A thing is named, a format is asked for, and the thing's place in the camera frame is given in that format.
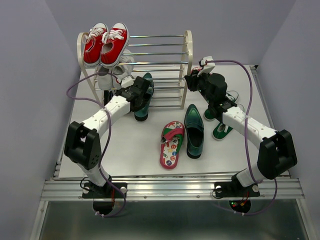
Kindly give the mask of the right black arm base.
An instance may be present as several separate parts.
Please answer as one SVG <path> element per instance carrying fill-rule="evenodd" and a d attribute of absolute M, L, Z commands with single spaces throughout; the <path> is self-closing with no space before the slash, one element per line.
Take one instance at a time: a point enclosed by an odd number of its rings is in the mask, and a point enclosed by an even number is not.
<path fill-rule="evenodd" d="M 242 186 L 237 178 L 238 173 L 231 177 L 231 181 L 218 181 L 214 183 L 214 188 L 211 195 L 216 199 L 222 198 L 242 198 L 259 197 L 260 191 L 256 183 L 249 186 Z"/>

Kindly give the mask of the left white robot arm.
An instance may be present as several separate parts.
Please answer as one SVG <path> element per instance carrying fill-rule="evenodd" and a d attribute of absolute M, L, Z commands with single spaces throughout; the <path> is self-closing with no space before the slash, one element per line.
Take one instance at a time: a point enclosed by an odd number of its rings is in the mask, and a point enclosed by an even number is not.
<path fill-rule="evenodd" d="M 108 133 L 111 138 L 112 125 L 129 112 L 136 112 L 146 106 L 151 99 L 150 80 L 136 77 L 133 84 L 117 90 L 111 100 L 102 105 L 96 100 L 85 98 L 100 106 L 100 110 L 82 122 L 69 124 L 64 145 L 64 155 L 77 164 L 94 184 L 94 191 L 100 197 L 111 193 L 110 175 L 102 166 L 105 153 L 101 147 L 101 138 Z"/>

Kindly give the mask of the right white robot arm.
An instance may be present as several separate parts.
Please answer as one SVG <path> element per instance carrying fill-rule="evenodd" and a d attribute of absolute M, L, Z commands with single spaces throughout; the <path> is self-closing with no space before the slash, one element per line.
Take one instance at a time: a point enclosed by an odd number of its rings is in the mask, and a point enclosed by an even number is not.
<path fill-rule="evenodd" d="M 292 135 L 277 131 L 245 114 L 227 97 L 227 83 L 218 73 L 185 75 L 187 88 L 199 92 L 208 103 L 210 113 L 221 123 L 233 128 L 258 149 L 255 164 L 249 164 L 230 182 L 231 192 L 242 195 L 248 186 L 266 179 L 273 180 L 298 163 Z"/>

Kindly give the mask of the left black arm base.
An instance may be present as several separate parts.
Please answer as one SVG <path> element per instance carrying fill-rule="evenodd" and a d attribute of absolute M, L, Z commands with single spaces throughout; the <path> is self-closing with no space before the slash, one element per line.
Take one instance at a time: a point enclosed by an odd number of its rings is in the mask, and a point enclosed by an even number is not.
<path fill-rule="evenodd" d="M 83 199 L 122 199 L 123 195 L 126 197 L 127 193 L 121 193 L 114 187 L 106 183 L 104 186 L 97 186 L 89 181 L 88 177 L 84 177 L 80 181 Z"/>

